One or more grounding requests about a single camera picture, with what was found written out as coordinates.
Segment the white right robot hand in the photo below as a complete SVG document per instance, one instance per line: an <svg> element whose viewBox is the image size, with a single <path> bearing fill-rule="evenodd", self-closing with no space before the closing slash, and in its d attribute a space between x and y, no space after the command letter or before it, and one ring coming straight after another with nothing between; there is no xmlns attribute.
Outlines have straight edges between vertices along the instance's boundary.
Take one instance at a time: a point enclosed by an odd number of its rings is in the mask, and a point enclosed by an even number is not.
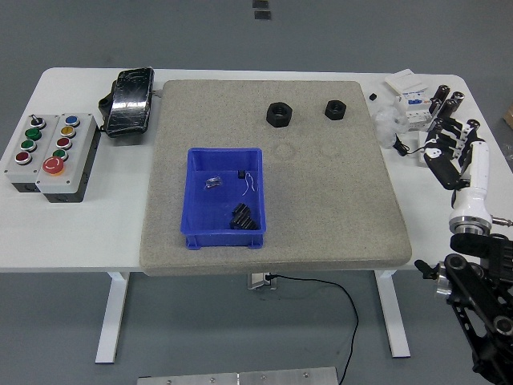
<svg viewBox="0 0 513 385"><path fill-rule="evenodd" d="M480 122L462 124L437 118L427 133L423 159L438 182L453 193L449 224L453 233L491 229L485 200L489 182L490 152L479 137Z"/></svg>

